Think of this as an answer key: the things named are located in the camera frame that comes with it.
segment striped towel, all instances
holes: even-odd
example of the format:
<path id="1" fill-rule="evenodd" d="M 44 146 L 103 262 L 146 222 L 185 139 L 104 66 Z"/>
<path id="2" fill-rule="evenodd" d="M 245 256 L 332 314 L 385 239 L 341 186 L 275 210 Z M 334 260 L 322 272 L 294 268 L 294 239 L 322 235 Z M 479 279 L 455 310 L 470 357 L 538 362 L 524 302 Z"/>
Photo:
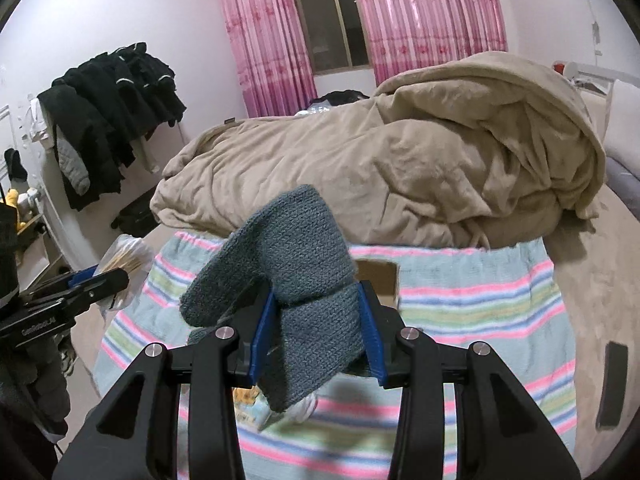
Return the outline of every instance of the striped towel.
<path id="1" fill-rule="evenodd" d="M 181 346 L 191 331 L 178 299 L 223 240 L 177 232 L 156 256 L 142 293 L 115 317 L 94 370 L 105 394 L 148 343 Z M 542 240 L 497 251 L 351 246 L 354 258 L 399 266 L 399 308 L 407 325 L 437 342 L 468 347 L 484 340 L 526 386 L 569 451 L 575 445 L 575 340 L 553 264 Z M 445 385 L 444 478 L 455 478 L 456 413 Z M 386 479 L 396 436 L 400 390 L 338 374 L 318 391 L 303 424 L 280 420 L 261 433 L 239 424 L 250 480 Z M 180 407 L 180 477 L 188 478 L 188 396 Z"/>

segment gloved hand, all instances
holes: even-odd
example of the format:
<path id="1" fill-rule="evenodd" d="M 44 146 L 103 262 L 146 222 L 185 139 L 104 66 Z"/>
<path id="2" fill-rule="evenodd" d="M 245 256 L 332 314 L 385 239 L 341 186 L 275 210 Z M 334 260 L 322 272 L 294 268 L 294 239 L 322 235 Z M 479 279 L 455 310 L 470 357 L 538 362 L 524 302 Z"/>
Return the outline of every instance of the gloved hand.
<path id="1" fill-rule="evenodd" d="M 28 422 L 36 422 L 38 417 L 24 395 L 25 386 L 48 420 L 65 420 L 71 403 L 62 374 L 62 359 L 53 338 L 26 350 L 0 349 L 0 404 Z"/>

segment curtain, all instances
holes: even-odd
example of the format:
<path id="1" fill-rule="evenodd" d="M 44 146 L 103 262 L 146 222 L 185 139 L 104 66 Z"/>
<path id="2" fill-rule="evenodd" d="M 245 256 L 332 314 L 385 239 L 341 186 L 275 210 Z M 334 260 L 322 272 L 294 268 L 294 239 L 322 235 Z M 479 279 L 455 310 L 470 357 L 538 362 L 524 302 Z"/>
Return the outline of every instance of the curtain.
<path id="1" fill-rule="evenodd" d="M 507 50 L 498 0 L 357 0 L 378 84 L 405 70 Z"/>
<path id="2" fill-rule="evenodd" d="M 318 94 L 295 1 L 222 0 L 222 10 L 249 117 L 306 108 Z"/>

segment window frame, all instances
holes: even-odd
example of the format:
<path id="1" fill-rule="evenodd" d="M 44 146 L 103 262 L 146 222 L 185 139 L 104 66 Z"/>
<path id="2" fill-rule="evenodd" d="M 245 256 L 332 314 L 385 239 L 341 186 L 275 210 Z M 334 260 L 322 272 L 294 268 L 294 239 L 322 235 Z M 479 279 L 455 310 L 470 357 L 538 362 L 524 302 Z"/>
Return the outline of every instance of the window frame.
<path id="1" fill-rule="evenodd" d="M 309 58 L 309 62 L 311 63 L 311 70 L 314 75 L 328 75 L 335 74 L 340 72 L 350 72 L 352 70 L 366 70 L 367 68 L 371 68 L 371 54 L 369 49 L 369 37 L 367 35 L 367 31 L 365 29 L 365 25 L 362 21 L 362 13 L 360 12 L 360 6 L 356 1 L 356 7 L 358 9 L 358 17 L 360 18 L 360 25 L 362 26 L 362 31 L 364 33 L 364 44 L 365 49 L 367 51 L 367 60 L 368 63 L 364 65 L 353 65 L 353 59 L 351 58 L 351 47 L 349 46 L 349 41 L 347 38 L 347 29 L 344 26 L 344 17 L 342 15 L 342 7 L 340 6 L 340 0 L 334 0 L 335 9 L 338 12 L 338 22 L 340 23 L 340 31 L 342 33 L 342 41 L 344 42 L 344 48 L 347 53 L 347 66 L 343 66 L 340 68 L 331 68 L 328 70 L 316 70 L 316 64 L 313 56 L 311 55 L 309 45 L 311 45 L 311 38 L 309 36 L 308 27 L 306 26 L 306 18 L 305 18 L 305 9 L 302 6 L 302 0 L 296 0 L 296 7 L 298 8 L 298 13 L 300 15 L 300 24 L 302 25 L 302 33 L 305 37 L 305 46 L 306 46 L 306 54 Z"/>

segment cardboard box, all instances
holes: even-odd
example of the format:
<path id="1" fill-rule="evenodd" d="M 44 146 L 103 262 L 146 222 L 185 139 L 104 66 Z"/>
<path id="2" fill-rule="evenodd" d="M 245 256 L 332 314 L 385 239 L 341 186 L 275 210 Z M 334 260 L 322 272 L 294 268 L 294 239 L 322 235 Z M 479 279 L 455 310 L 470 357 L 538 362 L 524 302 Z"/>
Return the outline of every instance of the cardboard box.
<path id="1" fill-rule="evenodd" d="M 398 265 L 385 260 L 356 260 L 356 266 L 356 280 L 369 280 L 380 304 L 398 308 Z"/>

